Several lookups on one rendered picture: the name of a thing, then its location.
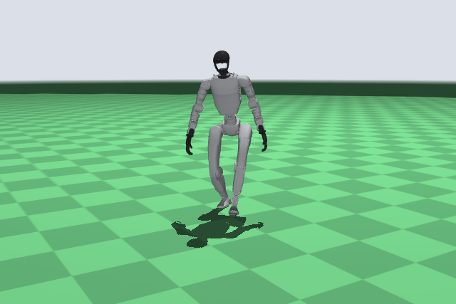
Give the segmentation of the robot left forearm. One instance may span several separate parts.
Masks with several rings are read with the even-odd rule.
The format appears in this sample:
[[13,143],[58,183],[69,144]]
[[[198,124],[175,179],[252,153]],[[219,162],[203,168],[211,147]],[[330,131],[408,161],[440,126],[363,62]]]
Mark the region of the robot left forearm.
[[252,110],[252,114],[254,116],[254,121],[255,121],[255,124],[256,124],[256,128],[259,131],[258,126],[262,125],[263,128],[264,128],[264,125],[263,125],[263,119],[262,119],[262,116],[261,116],[261,108],[259,106],[259,102],[258,102],[257,99],[255,99],[255,101],[256,101],[257,108]]

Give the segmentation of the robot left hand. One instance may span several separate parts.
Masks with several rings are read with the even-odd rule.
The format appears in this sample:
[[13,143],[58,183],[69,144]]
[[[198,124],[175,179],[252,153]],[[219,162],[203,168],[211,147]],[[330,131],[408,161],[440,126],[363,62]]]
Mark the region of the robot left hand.
[[267,148],[267,138],[266,138],[266,130],[264,130],[263,126],[262,125],[259,125],[258,126],[259,128],[259,134],[261,134],[262,138],[263,138],[263,145],[264,145],[264,149],[262,150],[262,152],[264,152]]

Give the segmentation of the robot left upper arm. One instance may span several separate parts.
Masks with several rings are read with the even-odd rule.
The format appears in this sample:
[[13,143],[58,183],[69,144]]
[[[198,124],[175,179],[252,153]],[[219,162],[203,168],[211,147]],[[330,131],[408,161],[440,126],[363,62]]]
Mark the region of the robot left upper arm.
[[257,104],[255,101],[255,99],[256,99],[255,92],[252,87],[250,78],[247,75],[238,75],[237,80],[239,82],[239,85],[244,88],[244,92],[246,93],[246,95],[249,99],[249,101],[247,102],[249,108],[250,109],[257,108]]

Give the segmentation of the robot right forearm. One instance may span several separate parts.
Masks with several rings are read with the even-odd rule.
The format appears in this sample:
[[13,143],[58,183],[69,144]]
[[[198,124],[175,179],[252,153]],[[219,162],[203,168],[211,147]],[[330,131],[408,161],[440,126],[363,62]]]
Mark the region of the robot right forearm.
[[195,133],[195,128],[197,127],[197,121],[198,118],[200,117],[200,114],[198,112],[195,112],[195,107],[196,103],[193,105],[192,112],[191,112],[191,117],[190,117],[190,122],[189,122],[189,128],[187,129],[187,134],[189,133],[189,130],[192,128]]

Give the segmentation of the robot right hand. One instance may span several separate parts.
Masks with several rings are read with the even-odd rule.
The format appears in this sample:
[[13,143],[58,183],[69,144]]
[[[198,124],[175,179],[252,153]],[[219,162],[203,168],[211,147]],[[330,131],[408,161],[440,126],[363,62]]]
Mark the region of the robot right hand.
[[187,139],[186,139],[186,152],[189,155],[192,155],[193,153],[190,152],[190,148],[192,149],[191,138],[194,137],[194,130],[191,128],[189,130],[189,133],[186,134],[186,136],[187,136]]

